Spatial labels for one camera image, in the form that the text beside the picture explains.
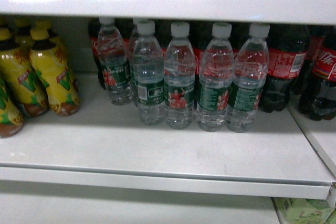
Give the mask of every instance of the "yellow bottle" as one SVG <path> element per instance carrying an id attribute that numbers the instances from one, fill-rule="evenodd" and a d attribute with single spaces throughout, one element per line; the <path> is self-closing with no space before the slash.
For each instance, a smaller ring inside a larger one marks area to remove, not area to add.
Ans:
<path id="1" fill-rule="evenodd" d="M 30 35 L 30 21 L 28 18 L 16 18 L 14 20 L 15 26 L 18 28 L 18 31 L 15 34 L 15 41 L 19 43 L 24 50 L 25 54 L 30 52 L 31 47 L 34 44 L 34 41 Z"/>
<path id="2" fill-rule="evenodd" d="M 61 116 L 76 113 L 79 95 L 72 85 L 66 55 L 49 41 L 47 30 L 35 28 L 30 33 L 35 41 L 29 55 L 31 65 L 47 90 L 49 106 Z"/>
<path id="3" fill-rule="evenodd" d="M 49 20 L 49 19 L 37 20 L 37 21 L 35 21 L 35 25 L 36 25 L 36 28 L 38 28 L 38 29 L 48 30 L 49 40 L 54 42 L 55 44 L 57 44 L 59 46 L 60 50 L 62 50 L 66 54 L 67 59 L 68 59 L 68 67 L 69 67 L 68 70 L 69 70 L 69 73 L 70 73 L 70 77 L 73 80 L 72 85 L 75 88 L 75 90 L 77 91 L 77 93 L 79 93 L 78 86 L 77 86 L 78 80 L 76 78 L 75 72 L 72 69 L 71 57 L 70 57 L 69 50 L 68 50 L 66 42 L 64 41 L 64 39 L 61 36 L 59 36 L 55 31 L 53 31 L 51 20 Z"/>
<path id="4" fill-rule="evenodd" d="M 0 72 L 24 115 L 39 116 L 48 110 L 47 93 L 32 68 L 29 54 L 0 28 Z"/>
<path id="5" fill-rule="evenodd" d="M 18 133 L 23 127 L 23 115 L 12 103 L 0 77 L 0 137 L 9 137 Z"/>

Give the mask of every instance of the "bottle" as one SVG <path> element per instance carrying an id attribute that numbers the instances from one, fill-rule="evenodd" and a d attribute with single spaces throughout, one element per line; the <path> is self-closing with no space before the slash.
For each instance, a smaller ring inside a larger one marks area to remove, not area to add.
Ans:
<path id="1" fill-rule="evenodd" d="M 0 137 L 10 137 L 23 127 L 24 118 L 9 98 L 5 81 L 0 77 Z"/>
<path id="2" fill-rule="evenodd" d="M 23 115 L 36 117 L 48 110 L 46 90 L 38 81 L 29 55 L 13 40 L 7 28 L 0 28 L 0 72 Z"/>
<path id="3" fill-rule="evenodd" d="M 181 130 L 191 124 L 193 116 L 195 54 L 187 22 L 174 22 L 171 31 L 173 39 L 164 60 L 165 117 L 169 127 Z"/>
<path id="4" fill-rule="evenodd" d="M 100 17 L 99 22 L 98 53 L 105 87 L 112 104 L 124 105 L 132 100 L 127 49 L 113 18 Z"/>
<path id="5" fill-rule="evenodd" d="M 35 41 L 30 51 L 30 62 L 37 77 L 46 88 L 50 108 L 58 115 L 67 116 L 79 110 L 79 95 L 68 71 L 67 56 L 49 41 L 47 30 L 30 31 Z"/>
<path id="6" fill-rule="evenodd" d="M 299 111 L 315 121 L 332 119 L 336 115 L 336 29 L 326 36 L 307 83 Z"/>
<path id="7" fill-rule="evenodd" d="M 205 131 L 219 130 L 224 122 L 228 102 L 228 87 L 234 73 L 234 55 L 228 38 L 231 24 L 214 23 L 213 39 L 202 57 L 200 95 L 197 102 L 197 122 Z"/>
<path id="8" fill-rule="evenodd" d="M 332 29 L 332 26 L 307 26 L 310 34 L 309 48 L 306 53 L 303 65 L 301 67 L 299 76 L 293 83 L 291 91 L 293 94 L 301 94 L 307 87 L 307 78 L 313 69 L 314 62 L 317 56 L 320 54 L 324 39 Z"/>
<path id="9" fill-rule="evenodd" d="M 30 35 L 30 21 L 26 17 L 16 18 L 15 26 L 18 28 L 15 34 L 15 41 L 20 44 L 25 54 L 29 54 L 34 41 Z"/>
<path id="10" fill-rule="evenodd" d="M 269 25 L 252 23 L 250 38 L 235 59 L 235 74 L 225 114 L 226 125 L 234 132 L 248 131 L 256 117 L 268 70 L 269 54 L 265 41 L 268 32 Z"/>
<path id="11" fill-rule="evenodd" d="M 140 37 L 134 49 L 134 77 L 138 89 L 139 116 L 144 124 L 154 125 L 164 117 L 163 54 L 154 37 L 154 21 L 140 21 L 138 31 Z"/>
<path id="12" fill-rule="evenodd" d="M 62 50 L 63 53 L 67 56 L 68 71 L 69 71 L 69 74 L 70 74 L 70 78 L 72 80 L 72 85 L 73 85 L 74 89 L 76 90 L 76 92 L 79 93 L 78 80 L 77 80 L 77 77 L 75 75 L 75 72 L 72 69 L 71 57 L 70 57 L 68 46 L 67 46 L 66 42 L 64 41 L 64 39 L 61 36 L 59 36 L 55 31 L 53 31 L 51 20 L 49 20 L 49 19 L 37 20 L 37 21 L 35 21 L 35 25 L 36 25 L 36 28 L 38 28 L 38 29 L 47 30 L 48 34 L 49 34 L 49 40 L 51 42 L 54 42 L 59 47 L 59 49 Z"/>
<path id="13" fill-rule="evenodd" d="M 268 36 L 268 76 L 260 100 L 265 112 L 282 111 L 290 98 L 290 88 L 299 75 L 309 47 L 306 25 L 271 25 Z"/>
<path id="14" fill-rule="evenodd" d="M 105 87 L 105 82 L 104 82 L 104 75 L 103 71 L 101 68 L 100 60 L 99 60 L 99 54 L 98 54 L 98 35 L 99 35 L 99 30 L 100 30 L 100 22 L 98 18 L 94 18 L 90 20 L 89 25 L 88 25 L 88 33 L 91 39 L 91 49 L 92 49 L 92 54 L 93 54 L 93 59 L 95 60 L 94 62 L 96 63 L 96 66 L 98 68 L 98 81 L 100 86 L 106 90 Z"/>
<path id="15" fill-rule="evenodd" d="M 138 39 L 139 39 L 139 33 L 138 33 L 138 23 L 144 19 L 139 19 L 139 18 L 134 18 L 133 19 L 133 23 L 134 23 L 134 27 L 133 27 L 133 31 L 130 37 L 130 41 L 128 44 L 128 61 L 130 64 L 130 73 L 131 73 L 131 82 L 132 82 L 132 97 L 133 97 L 133 103 L 135 106 L 138 106 L 138 90 L 137 90 L 137 85 L 136 85 L 136 81 L 134 78 L 134 70 L 133 70 L 133 61 L 134 61 L 134 48 L 135 48 L 135 43 L 137 43 Z"/>

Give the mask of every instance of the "cola bottle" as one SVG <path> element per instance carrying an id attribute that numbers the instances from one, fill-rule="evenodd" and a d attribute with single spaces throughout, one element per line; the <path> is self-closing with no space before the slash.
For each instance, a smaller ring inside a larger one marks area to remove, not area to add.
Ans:
<path id="1" fill-rule="evenodd" d="M 329 33 L 299 100 L 299 111 L 315 121 L 336 115 L 336 30 Z"/>
<path id="2" fill-rule="evenodd" d="M 313 69 L 317 56 L 320 54 L 321 47 L 327 33 L 332 30 L 332 26 L 310 25 L 308 26 L 308 29 L 310 33 L 310 45 L 299 76 L 292 85 L 291 91 L 293 94 L 301 94 L 302 91 L 307 87 L 307 79 L 309 74 Z"/>
<path id="3" fill-rule="evenodd" d="M 265 112 L 282 111 L 308 50 L 309 31 L 306 25 L 274 24 L 267 43 L 269 66 L 260 107 Z"/>

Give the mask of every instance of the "bottle cap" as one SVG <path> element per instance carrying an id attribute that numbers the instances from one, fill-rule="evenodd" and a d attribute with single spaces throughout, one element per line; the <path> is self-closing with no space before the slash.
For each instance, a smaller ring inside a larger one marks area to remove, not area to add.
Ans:
<path id="1" fill-rule="evenodd" d="M 266 38 L 269 32 L 269 25 L 262 23 L 252 23 L 249 35 L 256 38 Z"/>
<path id="2" fill-rule="evenodd" d="M 5 16 L 0 16 L 0 26 L 6 26 L 7 23 L 7 19 Z"/>
<path id="3" fill-rule="evenodd" d="M 138 23 L 138 32 L 141 35 L 150 35 L 155 33 L 155 23 L 152 20 L 141 20 Z"/>
<path id="4" fill-rule="evenodd" d="M 172 36 L 177 38 L 187 37 L 189 35 L 189 23 L 187 22 L 174 22 L 172 23 Z"/>
<path id="5" fill-rule="evenodd" d="M 232 25 L 226 22 L 216 22 L 212 26 L 212 36 L 217 38 L 228 38 L 231 34 Z"/>
<path id="6" fill-rule="evenodd" d="M 30 30 L 33 40 L 44 40 L 49 38 L 49 33 L 46 29 L 34 28 Z"/>
<path id="7" fill-rule="evenodd" d="M 8 28 L 0 28 L 0 40 L 7 40 L 11 38 L 11 32 Z"/>
<path id="8" fill-rule="evenodd" d="M 18 27 L 18 28 L 30 26 L 30 21 L 26 17 L 16 18 L 14 20 L 14 23 L 15 23 L 16 27 Z"/>
<path id="9" fill-rule="evenodd" d="M 35 21 L 36 28 L 49 30 L 52 28 L 51 20 L 42 19 Z"/>
<path id="10" fill-rule="evenodd" d="M 99 22 L 102 25 L 114 24 L 114 18 L 110 17 L 99 17 Z"/>

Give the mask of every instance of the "plastic water bottle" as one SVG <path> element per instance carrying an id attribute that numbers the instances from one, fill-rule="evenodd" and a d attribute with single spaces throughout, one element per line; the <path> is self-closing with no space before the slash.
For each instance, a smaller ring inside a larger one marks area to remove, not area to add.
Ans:
<path id="1" fill-rule="evenodd" d="M 205 131 L 217 131 L 224 123 L 228 102 L 228 88 L 234 73 L 234 54 L 228 38 L 231 24 L 214 23 L 213 39 L 202 57 L 200 95 L 197 102 L 197 122 Z"/>
<path id="2" fill-rule="evenodd" d="M 134 61 L 134 48 L 135 48 L 135 43 L 137 43 L 139 39 L 139 33 L 138 33 L 138 23 L 139 21 L 144 20 L 140 18 L 134 18 L 133 19 L 133 31 L 131 33 L 130 41 L 128 44 L 128 61 L 130 64 L 130 73 L 131 73 L 131 81 L 132 81 L 132 97 L 133 97 L 133 102 L 135 106 L 138 106 L 138 91 L 137 91 L 137 85 L 136 81 L 134 79 L 134 70 L 133 70 L 133 61 Z"/>
<path id="3" fill-rule="evenodd" d="M 164 60 L 164 100 L 167 124 L 180 130 L 191 124 L 193 116 L 195 54 L 188 40 L 188 23 L 174 22 L 171 32 Z"/>
<path id="4" fill-rule="evenodd" d="M 114 105 L 123 105 L 132 100 L 130 67 L 127 50 L 114 19 L 100 17 L 98 53 L 104 75 L 105 87 Z"/>
<path id="5" fill-rule="evenodd" d="M 154 37 L 154 21 L 140 21 L 138 31 L 140 36 L 134 49 L 138 110 L 141 122 L 153 125 L 160 123 L 164 117 L 163 54 Z"/>
<path id="6" fill-rule="evenodd" d="M 235 59 L 225 114 L 226 125 L 234 132 L 248 131 L 256 116 L 268 71 L 269 53 L 265 42 L 268 32 L 269 25 L 252 23 L 250 38 Z"/>

